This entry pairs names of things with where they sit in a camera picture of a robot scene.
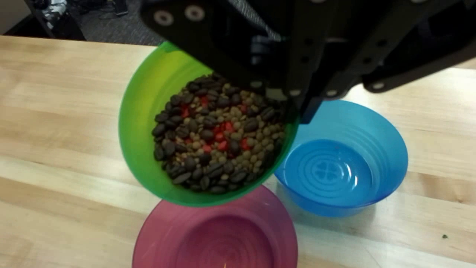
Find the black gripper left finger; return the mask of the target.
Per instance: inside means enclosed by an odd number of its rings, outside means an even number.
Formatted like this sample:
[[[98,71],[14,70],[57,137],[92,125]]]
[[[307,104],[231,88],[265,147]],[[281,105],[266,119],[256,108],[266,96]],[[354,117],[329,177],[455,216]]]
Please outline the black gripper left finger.
[[[142,0],[143,22],[235,85],[269,82],[269,38],[229,0]]]

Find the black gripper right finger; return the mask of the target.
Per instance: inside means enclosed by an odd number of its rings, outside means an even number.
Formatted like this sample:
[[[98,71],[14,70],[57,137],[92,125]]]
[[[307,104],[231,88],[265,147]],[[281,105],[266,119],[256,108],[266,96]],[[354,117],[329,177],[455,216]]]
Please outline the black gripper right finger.
[[[299,119],[356,85],[387,92],[475,56],[476,0],[293,0],[286,88]]]

